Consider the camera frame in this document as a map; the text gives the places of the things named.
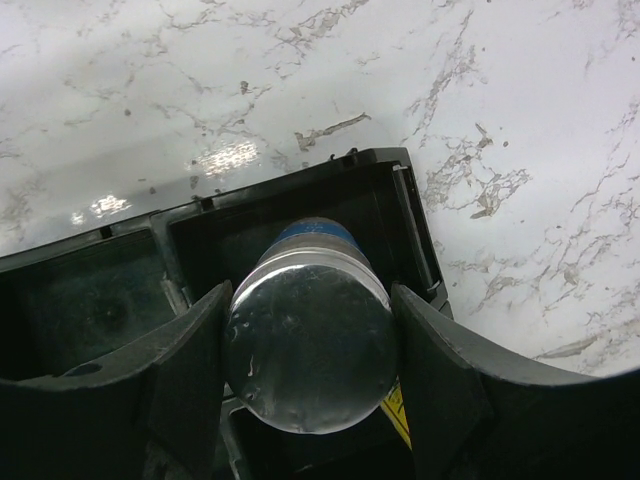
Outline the silver-lid salt jar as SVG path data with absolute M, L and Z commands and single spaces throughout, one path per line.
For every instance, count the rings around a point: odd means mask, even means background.
M 345 227 L 301 219 L 234 293 L 222 354 L 232 392 L 267 425 L 309 435 L 345 430 L 396 379 L 389 294 Z

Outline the black six-compartment plastic tray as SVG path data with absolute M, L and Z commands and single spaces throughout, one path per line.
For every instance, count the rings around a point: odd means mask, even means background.
M 447 292 L 402 147 L 352 150 L 270 181 L 112 223 L 1 260 L 1 383 L 60 376 L 239 286 L 290 224 L 325 217 L 354 237 L 385 287 L 437 308 Z M 303 436 L 254 418 L 224 386 L 209 479 L 410 479 L 408 447 L 381 411 Z

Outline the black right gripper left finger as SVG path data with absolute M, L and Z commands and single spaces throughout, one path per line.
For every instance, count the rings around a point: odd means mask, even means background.
M 2 478 L 211 478 L 231 297 L 223 282 L 184 314 L 60 376 L 2 381 Z

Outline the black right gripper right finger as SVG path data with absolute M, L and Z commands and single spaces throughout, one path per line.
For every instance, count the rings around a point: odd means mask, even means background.
M 639 374 L 596 378 L 512 352 L 397 284 L 399 377 L 420 479 L 635 479 Z

